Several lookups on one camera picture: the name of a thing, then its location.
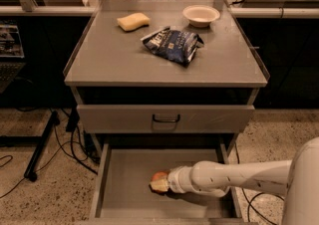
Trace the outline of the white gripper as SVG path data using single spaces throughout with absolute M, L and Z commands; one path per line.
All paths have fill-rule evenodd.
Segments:
M 171 170 L 166 179 L 158 179 L 150 182 L 152 191 L 165 193 L 171 190 L 174 193 L 188 193 L 193 187 L 190 180 L 191 168 L 180 166 Z

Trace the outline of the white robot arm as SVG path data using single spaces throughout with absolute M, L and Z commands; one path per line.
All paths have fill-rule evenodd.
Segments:
M 280 225 L 319 225 L 319 138 L 304 143 L 291 160 L 221 164 L 200 161 L 153 175 L 151 189 L 222 197 L 231 187 L 284 198 Z

